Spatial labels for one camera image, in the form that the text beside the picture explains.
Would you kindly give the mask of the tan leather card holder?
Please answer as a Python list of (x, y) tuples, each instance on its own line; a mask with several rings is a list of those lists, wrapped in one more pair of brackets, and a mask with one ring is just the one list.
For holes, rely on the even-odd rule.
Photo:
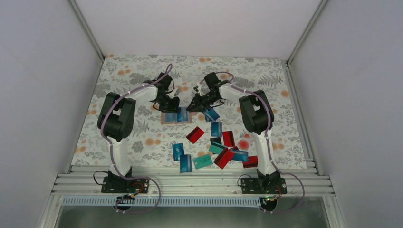
[(191, 124), (191, 123), (192, 123), (191, 114), (188, 122), (179, 123), (177, 122), (177, 113), (161, 113), (161, 124)]

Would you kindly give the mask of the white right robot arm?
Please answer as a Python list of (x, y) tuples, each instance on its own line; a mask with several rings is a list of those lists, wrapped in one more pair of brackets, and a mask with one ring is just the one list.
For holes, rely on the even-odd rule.
[(240, 88), (230, 80), (219, 80), (217, 72), (209, 73), (194, 87), (195, 95), (187, 107), (188, 112), (203, 112), (212, 109), (219, 100), (230, 100), (239, 105), (245, 129), (252, 136), (257, 152), (258, 189), (270, 193), (280, 178), (280, 172), (272, 157), (271, 130), (274, 113), (265, 92)]

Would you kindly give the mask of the teal card pile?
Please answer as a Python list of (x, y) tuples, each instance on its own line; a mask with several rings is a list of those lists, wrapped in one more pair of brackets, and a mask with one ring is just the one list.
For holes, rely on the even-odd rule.
[(201, 169), (201, 168), (212, 165), (213, 161), (211, 159), (211, 156), (209, 154), (206, 154), (206, 155), (194, 158), (193, 164), (195, 166), (195, 169)]

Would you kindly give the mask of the blue striped card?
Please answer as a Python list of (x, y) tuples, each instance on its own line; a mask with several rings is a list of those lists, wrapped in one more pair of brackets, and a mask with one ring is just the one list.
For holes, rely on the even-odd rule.
[(192, 157), (190, 154), (180, 155), (180, 173), (192, 172)]

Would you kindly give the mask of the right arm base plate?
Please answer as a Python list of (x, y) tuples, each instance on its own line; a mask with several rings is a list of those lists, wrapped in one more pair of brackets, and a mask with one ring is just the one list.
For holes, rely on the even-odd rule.
[(240, 186), (243, 194), (287, 194), (287, 185), (284, 178), (269, 184), (259, 184), (258, 178), (241, 178)]

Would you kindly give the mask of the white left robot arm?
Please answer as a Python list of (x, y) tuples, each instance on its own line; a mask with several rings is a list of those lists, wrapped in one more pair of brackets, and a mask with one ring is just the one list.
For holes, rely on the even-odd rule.
[(109, 172), (116, 176), (113, 186), (120, 192), (127, 192), (132, 187), (127, 142), (133, 130), (135, 112), (146, 103), (155, 103), (162, 113), (178, 113), (180, 99), (169, 89), (172, 84), (168, 73), (161, 73), (154, 80), (144, 81), (138, 88), (122, 95), (110, 92), (104, 99), (97, 126), (109, 143), (112, 162)]

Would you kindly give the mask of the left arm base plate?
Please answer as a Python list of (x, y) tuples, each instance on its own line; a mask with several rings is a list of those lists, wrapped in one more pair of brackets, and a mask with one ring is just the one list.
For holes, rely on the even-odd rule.
[(125, 180), (121, 178), (105, 177), (102, 183), (102, 193), (148, 193), (149, 180)]

